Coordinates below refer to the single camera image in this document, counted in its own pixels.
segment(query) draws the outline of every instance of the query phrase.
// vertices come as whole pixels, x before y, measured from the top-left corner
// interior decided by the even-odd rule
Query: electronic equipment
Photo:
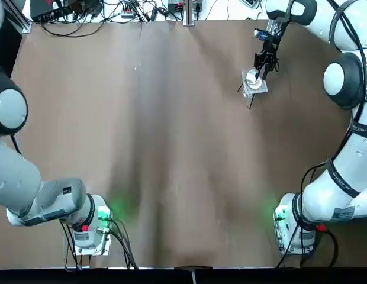
[[[30,14],[34,22],[49,22],[71,13],[68,1],[30,0]]]
[[[183,0],[168,0],[168,12],[174,13],[177,12],[177,6],[184,4],[185,1]],[[197,5],[199,5],[199,11],[202,11],[202,3],[203,0],[193,0],[192,1],[192,8],[195,11]]]
[[[240,2],[247,5],[249,8],[255,8],[256,3],[259,3],[260,0],[240,0]]]

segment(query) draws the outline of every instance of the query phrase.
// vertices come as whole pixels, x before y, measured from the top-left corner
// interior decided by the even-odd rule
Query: green light
[[[101,227],[108,228],[108,221],[111,219],[111,211],[106,206],[98,208],[98,219],[101,220]]]

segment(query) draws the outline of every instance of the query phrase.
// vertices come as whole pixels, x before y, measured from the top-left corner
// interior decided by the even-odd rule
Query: power strip
[[[120,16],[122,18],[134,18],[136,15],[134,11],[132,11],[130,4],[125,3],[122,11],[120,11]]]

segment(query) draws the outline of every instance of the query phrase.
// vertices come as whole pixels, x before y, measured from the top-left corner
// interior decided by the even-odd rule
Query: label
[[[335,208],[330,221],[331,222],[339,222],[339,221],[351,220],[354,213],[355,213],[355,207],[354,206],[344,208],[344,209]]]
[[[69,193],[72,193],[72,187],[71,186],[63,188],[63,195],[64,194],[69,194]]]
[[[89,233],[75,233],[75,241],[89,240]]]

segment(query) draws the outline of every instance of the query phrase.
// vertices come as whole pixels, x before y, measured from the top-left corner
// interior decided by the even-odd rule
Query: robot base
[[[100,196],[93,194],[91,197],[95,204],[95,213],[93,220],[87,232],[88,239],[79,240],[79,234],[74,232],[75,236],[75,250],[77,255],[83,256],[107,256],[110,252],[111,234],[100,233],[97,229],[102,226],[102,221],[98,219],[98,208],[104,206],[107,208],[105,200]],[[87,244],[95,243],[95,247],[87,246]]]
[[[301,229],[297,227],[297,222],[292,214],[293,193],[286,194],[276,209],[273,209],[274,233],[279,250],[283,256],[289,246],[293,234],[290,248],[286,255],[302,254]],[[310,254],[314,248],[315,231],[303,230],[303,255]]]

